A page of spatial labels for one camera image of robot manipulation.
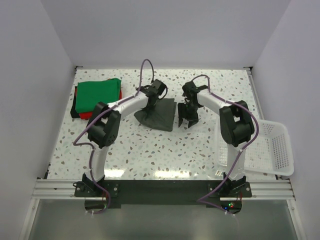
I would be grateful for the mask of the grey t-shirt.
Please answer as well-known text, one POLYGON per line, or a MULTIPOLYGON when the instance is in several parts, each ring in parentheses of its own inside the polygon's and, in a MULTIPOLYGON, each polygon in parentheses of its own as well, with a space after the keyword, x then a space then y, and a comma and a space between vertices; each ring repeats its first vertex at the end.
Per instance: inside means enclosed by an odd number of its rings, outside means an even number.
POLYGON ((177 102, 174 98, 159 100, 154 106, 134 113, 136 120, 153 130, 171 132, 175 120, 177 102))

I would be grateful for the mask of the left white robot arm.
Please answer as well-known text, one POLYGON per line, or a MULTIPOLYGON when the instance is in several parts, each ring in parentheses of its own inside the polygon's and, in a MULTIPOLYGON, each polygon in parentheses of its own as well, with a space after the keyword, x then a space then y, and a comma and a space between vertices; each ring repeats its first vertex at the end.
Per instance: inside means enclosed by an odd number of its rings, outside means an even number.
POLYGON ((88 171, 85 173, 89 179, 85 189, 92 196, 99 196, 104 190, 101 180, 105 178, 107 153, 118 137, 121 120, 138 110, 152 108, 158 100, 157 95, 140 92, 116 102, 100 102, 97 105, 85 129, 89 142, 93 145, 88 171))

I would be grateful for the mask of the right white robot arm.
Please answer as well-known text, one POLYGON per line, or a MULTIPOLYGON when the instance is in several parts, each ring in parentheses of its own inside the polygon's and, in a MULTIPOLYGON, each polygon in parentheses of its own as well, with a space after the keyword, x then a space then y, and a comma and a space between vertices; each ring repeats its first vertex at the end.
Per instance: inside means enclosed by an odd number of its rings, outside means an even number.
POLYGON ((223 192, 235 196, 241 186, 238 180, 245 176, 246 148, 258 136, 257 119, 249 111, 245 101, 231 102, 208 90, 185 90, 184 103, 178 104, 178 125, 187 121, 188 127, 199 122, 198 109, 206 107, 219 117, 220 134, 227 144, 227 167, 223 192))

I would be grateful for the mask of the folded green t-shirt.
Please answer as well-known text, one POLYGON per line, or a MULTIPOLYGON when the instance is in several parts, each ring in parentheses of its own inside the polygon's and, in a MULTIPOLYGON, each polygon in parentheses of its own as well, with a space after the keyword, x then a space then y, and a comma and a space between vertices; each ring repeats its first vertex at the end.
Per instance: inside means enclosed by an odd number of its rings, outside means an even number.
POLYGON ((110 78, 103 81, 84 81, 77 85, 75 110, 77 113, 92 112, 99 102, 104 104, 119 100, 121 80, 110 78))

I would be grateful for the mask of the folded red t-shirt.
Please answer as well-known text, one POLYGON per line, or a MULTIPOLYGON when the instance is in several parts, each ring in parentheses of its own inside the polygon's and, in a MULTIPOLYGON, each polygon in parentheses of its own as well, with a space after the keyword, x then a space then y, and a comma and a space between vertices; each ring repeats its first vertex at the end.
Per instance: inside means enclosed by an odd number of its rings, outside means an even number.
MULTIPOLYGON (((121 99, 122 99, 122 90, 120 89, 118 100, 121 100, 121 99)), ((90 111, 90 112, 83 112, 83 113, 78 113, 78 114, 82 120, 88 120, 92 117, 93 112, 90 111)))

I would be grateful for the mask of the folded black t-shirt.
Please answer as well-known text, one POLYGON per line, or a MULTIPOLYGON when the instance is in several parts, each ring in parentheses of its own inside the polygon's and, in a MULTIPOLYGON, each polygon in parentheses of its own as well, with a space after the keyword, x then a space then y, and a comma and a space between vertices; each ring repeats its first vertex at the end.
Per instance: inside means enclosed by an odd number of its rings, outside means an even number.
POLYGON ((74 92, 73 102, 72 102, 72 106, 71 106, 71 109, 70 109, 70 115, 71 115, 71 117, 73 119, 79 119, 80 118, 80 115, 76 111, 76 99, 77 99, 77 96, 76 96, 76 93, 74 92))

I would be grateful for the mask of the white plastic basket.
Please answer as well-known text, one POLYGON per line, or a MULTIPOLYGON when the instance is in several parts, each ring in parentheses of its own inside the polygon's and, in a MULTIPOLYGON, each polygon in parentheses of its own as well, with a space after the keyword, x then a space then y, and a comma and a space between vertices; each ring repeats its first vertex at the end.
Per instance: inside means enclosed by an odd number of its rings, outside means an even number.
MULTIPOLYGON (((287 128, 279 122, 262 119, 257 122, 257 138, 246 147, 229 177, 238 179, 247 172, 291 176, 294 172, 294 157, 287 128)), ((230 171, 240 149, 246 143, 241 143, 236 148, 228 145, 221 135, 219 118, 215 121, 214 143, 215 175, 223 177, 230 171)))

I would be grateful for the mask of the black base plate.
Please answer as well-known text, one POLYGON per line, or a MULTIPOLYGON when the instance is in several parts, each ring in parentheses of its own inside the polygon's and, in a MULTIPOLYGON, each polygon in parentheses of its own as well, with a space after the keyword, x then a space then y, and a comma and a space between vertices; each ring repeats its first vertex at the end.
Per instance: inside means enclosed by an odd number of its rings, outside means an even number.
POLYGON ((87 177, 74 182, 74 196, 84 198, 88 211, 119 209, 123 205, 199 205, 201 197, 208 208, 221 207, 237 214, 242 200, 253 196, 245 178, 227 180, 100 180, 94 184, 87 177))

